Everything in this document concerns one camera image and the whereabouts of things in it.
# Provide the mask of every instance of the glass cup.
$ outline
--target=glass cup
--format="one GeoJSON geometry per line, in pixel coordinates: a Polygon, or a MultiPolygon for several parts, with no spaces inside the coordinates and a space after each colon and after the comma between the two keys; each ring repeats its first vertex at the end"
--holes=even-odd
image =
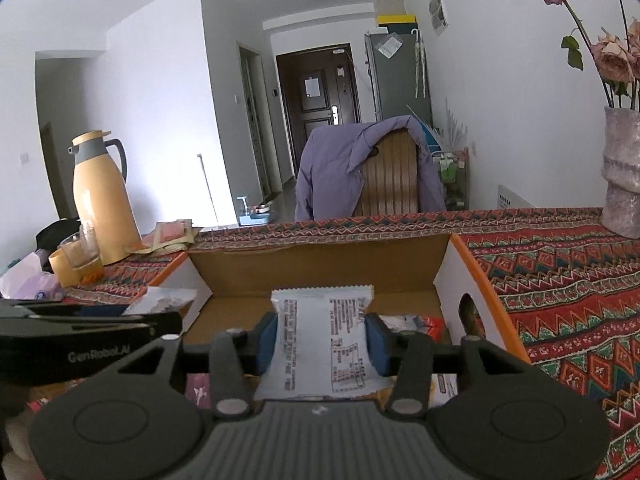
{"type": "Polygon", "coordinates": [[[60,248],[69,265],[78,273],[81,285],[98,282],[104,277],[104,266],[93,228],[81,228],[64,239],[60,248]]]}

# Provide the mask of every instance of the thermos handle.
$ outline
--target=thermos handle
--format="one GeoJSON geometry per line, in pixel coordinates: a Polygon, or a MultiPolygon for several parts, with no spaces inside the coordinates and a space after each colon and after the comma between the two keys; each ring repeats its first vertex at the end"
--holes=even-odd
{"type": "Polygon", "coordinates": [[[127,155],[124,153],[124,146],[120,142],[120,139],[110,139],[104,141],[105,146],[115,146],[120,154],[120,165],[122,166],[122,177],[124,181],[127,181],[127,155]]]}

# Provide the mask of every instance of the vase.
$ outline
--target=vase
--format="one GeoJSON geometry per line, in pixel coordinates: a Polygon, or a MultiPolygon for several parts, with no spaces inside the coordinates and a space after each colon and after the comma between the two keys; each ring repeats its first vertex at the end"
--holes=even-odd
{"type": "Polygon", "coordinates": [[[626,238],[640,238],[640,113],[604,109],[602,176],[608,181],[602,224],[626,238]]]}

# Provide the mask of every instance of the gray refrigerator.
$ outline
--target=gray refrigerator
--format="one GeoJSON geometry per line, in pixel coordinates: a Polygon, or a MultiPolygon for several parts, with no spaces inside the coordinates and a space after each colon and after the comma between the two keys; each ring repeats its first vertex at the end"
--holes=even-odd
{"type": "Polygon", "coordinates": [[[382,121],[400,115],[410,115],[409,105],[429,126],[433,126],[429,78],[426,80],[427,97],[422,97],[422,72],[418,98],[415,97],[415,36],[399,34],[402,46],[391,57],[385,57],[376,45],[387,35],[365,36],[369,75],[376,104],[376,120],[382,121]]]}

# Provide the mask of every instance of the floor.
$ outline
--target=floor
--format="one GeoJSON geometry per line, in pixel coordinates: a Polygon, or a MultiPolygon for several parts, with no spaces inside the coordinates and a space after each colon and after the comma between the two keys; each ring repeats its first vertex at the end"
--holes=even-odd
{"type": "Polygon", "coordinates": [[[284,224],[294,221],[296,212],[296,180],[294,178],[282,185],[282,193],[273,201],[272,210],[277,214],[274,223],[284,224]]]}

